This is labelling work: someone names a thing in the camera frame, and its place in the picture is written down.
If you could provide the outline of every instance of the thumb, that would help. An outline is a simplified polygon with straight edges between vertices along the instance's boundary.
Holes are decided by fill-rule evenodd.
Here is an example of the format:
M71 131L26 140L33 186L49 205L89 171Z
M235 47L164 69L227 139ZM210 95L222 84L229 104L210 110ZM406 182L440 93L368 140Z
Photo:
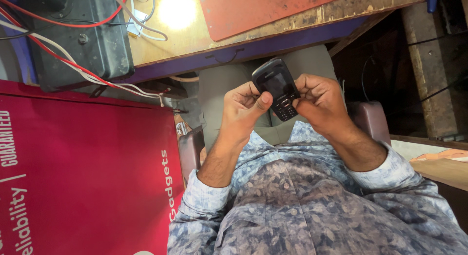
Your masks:
M305 98L297 98L292 101L292 106L303 117L309 120L313 115L319 115L319 108Z
M264 114L273 103L273 96L268 91L265 91L257 99L254 106L249 109L249 116L254 117L257 120L262 114Z

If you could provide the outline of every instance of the brown chair armrest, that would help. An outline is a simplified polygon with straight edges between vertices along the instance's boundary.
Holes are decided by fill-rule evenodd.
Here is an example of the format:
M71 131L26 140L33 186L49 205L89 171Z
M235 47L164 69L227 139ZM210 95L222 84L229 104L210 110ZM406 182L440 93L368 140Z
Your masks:
M382 105L378 101L355 102L348 105L354 123L371 138L390 146L390 133Z
M200 169L200 152L204 147L205 140L201 126L179 138L180 164L185 183L188 182L193 169Z

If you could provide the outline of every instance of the shirt cuff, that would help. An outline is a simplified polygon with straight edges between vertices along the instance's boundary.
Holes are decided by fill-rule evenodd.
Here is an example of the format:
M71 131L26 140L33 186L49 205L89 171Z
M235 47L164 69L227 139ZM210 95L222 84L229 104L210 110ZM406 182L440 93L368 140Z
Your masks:
M227 203L231 185L222 188L207 186L198 180L197 171L192 170L189 175L189 183L183 196L184 203L191 209L203 213L222 210Z
M382 192L400 187L415 174L410 163L392 149L387 143L380 142L388 151L385 161L369 172L354 172L346 168L348 174L364 190Z

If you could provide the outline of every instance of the wooden desk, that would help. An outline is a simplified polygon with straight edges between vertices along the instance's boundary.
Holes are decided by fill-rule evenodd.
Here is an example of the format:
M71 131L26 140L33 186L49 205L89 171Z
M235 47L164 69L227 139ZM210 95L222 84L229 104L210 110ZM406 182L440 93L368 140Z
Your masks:
M162 0L156 0L155 14L147 21L146 24L165 32L169 39L167 42L161 42L146 39L144 37L137 39L130 37L133 62L137 69L136 75L125 80L126 82L137 83L149 80L152 77L151 71L161 70L161 67L159 66L154 67L154 69L146 68L144 73L141 72L141 69L139 71L138 68L144 66L162 62L167 63L167 61L170 60L183 59L197 54L245 45L246 43L277 37L292 32L303 31L313 27L329 25L344 20L390 11L423 2L424 0L337 0L299 14L280 19L273 23L263 25L219 42L211 40L208 34L199 0L191 0L194 6L194 17L190 25L184 29L170 28L168 25L163 23L162 19L164 19L164 15L178 15L180 12L184 12L185 9L178 9L178 6L175 5L171 11L160 13L158 9L162 5L161 1ZM151 0L145 3L135 1L135 8L144 13L149 13L151 11L151 7ZM162 78L162 76L171 76L171 74L175 75L175 71L174 73L159 73L153 78Z

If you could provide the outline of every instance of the black feature phone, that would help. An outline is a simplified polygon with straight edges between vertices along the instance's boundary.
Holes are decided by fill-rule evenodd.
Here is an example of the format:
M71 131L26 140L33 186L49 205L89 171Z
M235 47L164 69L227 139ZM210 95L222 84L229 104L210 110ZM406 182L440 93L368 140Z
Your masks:
M300 94L288 68L280 58L273 58L252 73L252 81L257 90L268 91L273 96L272 109L278 118L287 121L298 113L293 100Z

